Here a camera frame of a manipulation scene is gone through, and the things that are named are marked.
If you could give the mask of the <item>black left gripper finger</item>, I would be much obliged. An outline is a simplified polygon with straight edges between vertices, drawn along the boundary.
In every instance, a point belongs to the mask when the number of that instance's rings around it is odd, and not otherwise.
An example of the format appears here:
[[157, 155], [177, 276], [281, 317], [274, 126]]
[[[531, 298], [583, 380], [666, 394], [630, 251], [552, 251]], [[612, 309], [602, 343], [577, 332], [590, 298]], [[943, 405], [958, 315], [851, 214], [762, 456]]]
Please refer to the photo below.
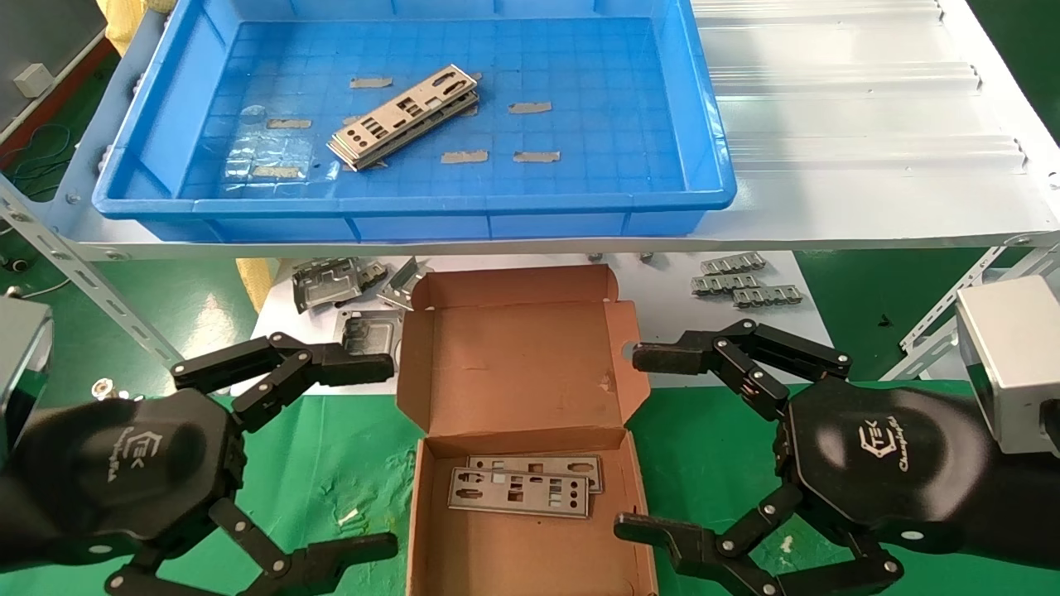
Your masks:
[[386, 353], [352, 355], [338, 343], [304, 344], [276, 333], [176, 363], [171, 376], [176, 388], [204, 395], [254, 378], [255, 384], [232, 402], [238, 427], [253, 433], [313, 386], [383, 382], [394, 376], [394, 361]]

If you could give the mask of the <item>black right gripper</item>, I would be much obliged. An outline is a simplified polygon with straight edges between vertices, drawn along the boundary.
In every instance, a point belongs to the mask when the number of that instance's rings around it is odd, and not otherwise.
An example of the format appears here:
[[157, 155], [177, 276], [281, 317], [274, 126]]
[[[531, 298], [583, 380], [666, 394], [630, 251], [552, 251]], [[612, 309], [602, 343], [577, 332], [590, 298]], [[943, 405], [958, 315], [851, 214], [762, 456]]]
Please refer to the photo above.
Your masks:
[[[1058, 567], [1057, 458], [1003, 452], [970, 397], [850, 384], [840, 380], [852, 364], [847, 354], [753, 320], [636, 344], [632, 363], [644, 373], [713, 374], [762, 419], [783, 419], [778, 471], [795, 484], [781, 484], [726, 532], [614, 518], [618, 539], [662, 548], [682, 576], [730, 595], [874, 595], [904, 577], [878, 542]], [[765, 365], [815, 384], [788, 403], [790, 390]], [[768, 574], [750, 554], [800, 509], [852, 558]]]

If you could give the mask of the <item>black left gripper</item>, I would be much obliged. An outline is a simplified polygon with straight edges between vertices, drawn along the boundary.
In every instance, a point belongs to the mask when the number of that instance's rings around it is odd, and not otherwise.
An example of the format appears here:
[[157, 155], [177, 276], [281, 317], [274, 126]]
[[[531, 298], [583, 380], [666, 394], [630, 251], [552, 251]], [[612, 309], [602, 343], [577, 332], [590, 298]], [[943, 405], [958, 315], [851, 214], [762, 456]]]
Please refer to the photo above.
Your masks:
[[231, 501], [246, 463], [238, 422], [196, 390], [35, 411], [2, 466], [2, 569], [134, 555], [107, 594], [213, 595], [157, 572], [219, 528], [260, 567], [238, 595], [328, 595], [398, 555], [392, 532], [281, 551]]

